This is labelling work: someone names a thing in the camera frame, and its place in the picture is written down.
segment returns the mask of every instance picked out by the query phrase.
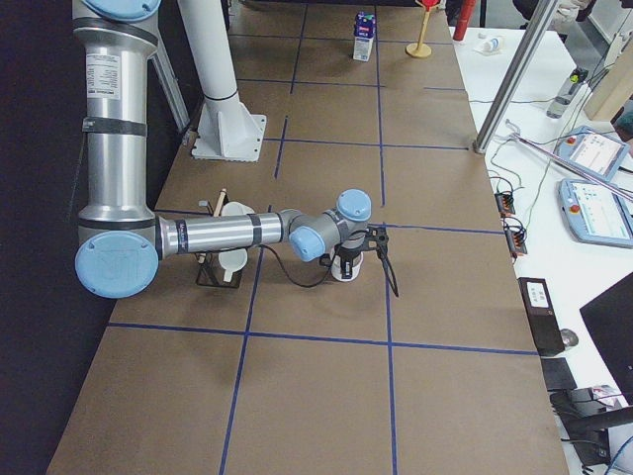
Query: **blue joint cap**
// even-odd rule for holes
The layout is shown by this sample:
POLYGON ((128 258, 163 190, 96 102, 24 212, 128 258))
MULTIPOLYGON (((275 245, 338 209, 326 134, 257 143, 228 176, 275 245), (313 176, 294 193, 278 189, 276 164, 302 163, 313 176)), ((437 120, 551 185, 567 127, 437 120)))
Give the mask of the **blue joint cap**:
POLYGON ((325 242, 312 228, 299 226, 288 237, 295 254, 303 261, 310 262, 325 254, 325 242))
POLYGON ((372 200, 363 190, 351 189, 340 194, 336 209, 349 221, 362 223, 372 216, 372 200))
POLYGON ((137 294, 153 280, 158 253, 143 236, 108 231, 86 240, 75 256, 77 277, 93 294, 122 299, 137 294))
POLYGON ((115 22, 135 23, 158 11, 160 0, 83 0, 93 12, 115 22))

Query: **dark background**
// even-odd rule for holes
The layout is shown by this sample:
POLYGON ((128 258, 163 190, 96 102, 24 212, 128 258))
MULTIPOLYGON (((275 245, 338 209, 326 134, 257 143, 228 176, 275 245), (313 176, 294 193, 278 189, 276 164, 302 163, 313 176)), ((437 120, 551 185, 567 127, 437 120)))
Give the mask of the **dark background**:
MULTIPOLYGON (((175 0, 159 19, 191 113, 201 92, 175 0)), ((78 166, 85 51, 71 2, 0 2, 0 45, 0 473, 26 475, 45 473, 114 301, 74 272, 88 190, 87 163, 78 166)), ((153 207, 180 137, 151 63, 147 96, 153 207)))

